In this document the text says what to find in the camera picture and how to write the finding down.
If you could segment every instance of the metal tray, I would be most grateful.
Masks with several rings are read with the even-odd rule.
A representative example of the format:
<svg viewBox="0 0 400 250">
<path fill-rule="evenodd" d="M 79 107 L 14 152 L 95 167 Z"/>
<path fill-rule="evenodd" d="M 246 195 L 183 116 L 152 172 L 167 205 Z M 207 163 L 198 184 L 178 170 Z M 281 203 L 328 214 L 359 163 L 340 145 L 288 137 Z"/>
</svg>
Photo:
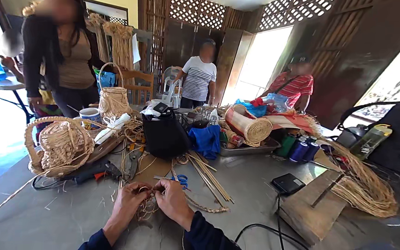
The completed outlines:
<svg viewBox="0 0 400 250">
<path fill-rule="evenodd" d="M 270 144 L 269 146 L 263 146 L 263 147 L 247 147 L 247 148 L 237 148 L 237 149 L 225 149 L 221 147 L 220 155 L 236 156 L 236 155 L 263 154 L 263 153 L 266 154 L 281 147 L 279 142 L 272 139 L 270 140 L 269 144 Z"/>
</svg>

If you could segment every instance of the table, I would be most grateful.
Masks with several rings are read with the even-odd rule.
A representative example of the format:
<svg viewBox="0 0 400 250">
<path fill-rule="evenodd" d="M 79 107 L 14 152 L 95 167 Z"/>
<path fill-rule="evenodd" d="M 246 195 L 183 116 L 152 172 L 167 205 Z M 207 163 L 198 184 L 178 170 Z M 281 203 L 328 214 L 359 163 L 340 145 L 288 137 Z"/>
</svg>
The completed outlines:
<svg viewBox="0 0 400 250">
<path fill-rule="evenodd" d="M 119 161 L 116 155 L 109 157 Z M 26 156 L 0 177 L 0 203 L 32 178 L 28 162 Z M 325 171 L 312 163 L 298 166 L 265 155 L 218 157 L 211 165 L 217 168 L 215 177 L 236 204 L 226 203 L 230 212 L 203 212 L 203 215 L 231 239 L 251 223 L 277 228 L 273 215 L 276 191 L 270 186 L 270 179 L 293 173 L 308 184 Z M 189 177 L 191 198 L 204 206 L 218 208 L 213 195 L 190 164 L 177 165 L 175 171 Z M 118 183 L 112 180 L 89 181 L 81 186 L 68 181 L 54 189 L 40 191 L 30 185 L 25 187 L 0 208 L 0 249 L 77 249 L 107 222 L 113 208 L 111 195 L 117 188 Z M 347 207 L 328 236 L 313 249 L 351 250 L 376 240 L 397 244 L 400 227 L 386 226 L 387 221 L 372 219 Z M 285 223 L 282 231 L 300 239 Z M 116 249 L 181 249 L 181 238 L 180 226 L 157 211 L 147 221 L 132 221 L 116 243 Z M 255 228 L 244 232 L 239 245 L 242 249 L 279 249 L 279 239 L 275 234 Z M 300 249 L 290 243 L 285 243 L 285 248 Z"/>
<path fill-rule="evenodd" d="M 6 80 L 0 81 L 0 90 L 12 90 L 18 103 L 9 101 L 9 100 L 3 99 L 3 98 L 0 98 L 0 99 L 10 102 L 10 103 L 18 106 L 19 108 L 21 108 L 24 111 L 24 113 L 26 114 L 26 124 L 29 124 L 30 119 L 35 117 L 35 115 L 29 113 L 29 111 L 27 110 L 28 106 L 23 103 L 23 101 L 21 100 L 21 98 L 18 95 L 17 90 L 23 89 L 23 88 L 25 88 L 25 85 L 23 83 L 18 82 L 16 80 L 15 76 L 9 76 L 9 77 L 7 77 Z"/>
</svg>

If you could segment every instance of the blue mug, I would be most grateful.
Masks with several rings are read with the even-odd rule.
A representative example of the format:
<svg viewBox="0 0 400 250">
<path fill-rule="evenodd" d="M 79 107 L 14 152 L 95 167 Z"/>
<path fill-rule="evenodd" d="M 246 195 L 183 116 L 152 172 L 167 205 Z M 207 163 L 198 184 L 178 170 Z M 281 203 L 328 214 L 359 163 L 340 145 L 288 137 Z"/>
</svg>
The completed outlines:
<svg viewBox="0 0 400 250">
<path fill-rule="evenodd" d="M 101 123 L 100 110 L 97 108 L 87 108 L 87 109 L 80 110 L 80 117 L 82 119 L 88 119 L 93 122 Z M 100 128 L 97 125 L 89 123 L 89 122 L 83 122 L 83 127 L 86 130 L 97 130 Z"/>
</svg>

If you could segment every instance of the beige top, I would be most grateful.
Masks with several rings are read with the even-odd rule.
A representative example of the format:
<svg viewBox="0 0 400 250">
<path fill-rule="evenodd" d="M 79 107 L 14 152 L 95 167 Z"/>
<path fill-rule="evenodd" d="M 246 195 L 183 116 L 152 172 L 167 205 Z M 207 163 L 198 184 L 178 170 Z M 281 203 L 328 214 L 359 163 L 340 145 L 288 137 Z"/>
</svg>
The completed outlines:
<svg viewBox="0 0 400 250">
<path fill-rule="evenodd" d="M 59 40 L 59 47 L 64 56 L 63 64 L 58 66 L 59 85 L 64 88 L 89 88 L 95 82 L 95 78 L 88 64 L 92 54 L 86 34 L 80 33 L 80 40 L 72 48 L 72 53 L 70 46 L 68 41 Z"/>
</svg>

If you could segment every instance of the striped shirt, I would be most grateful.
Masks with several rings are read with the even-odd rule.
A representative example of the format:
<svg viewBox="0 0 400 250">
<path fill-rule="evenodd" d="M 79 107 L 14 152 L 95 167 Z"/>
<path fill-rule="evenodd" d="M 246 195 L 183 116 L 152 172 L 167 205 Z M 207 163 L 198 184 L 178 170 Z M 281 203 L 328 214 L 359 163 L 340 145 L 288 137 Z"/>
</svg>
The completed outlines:
<svg viewBox="0 0 400 250">
<path fill-rule="evenodd" d="M 271 83 L 269 90 L 275 92 L 287 82 L 286 76 L 288 72 L 280 73 L 275 80 Z M 294 107 L 297 100 L 301 95 L 312 95 L 313 93 L 313 76 L 305 75 L 298 76 L 292 80 L 288 85 L 279 91 L 279 94 L 288 97 L 288 106 Z"/>
<path fill-rule="evenodd" d="M 204 63 L 200 56 L 191 57 L 183 67 L 187 74 L 181 96 L 192 100 L 206 101 L 210 81 L 216 81 L 217 68 L 213 63 Z"/>
</svg>

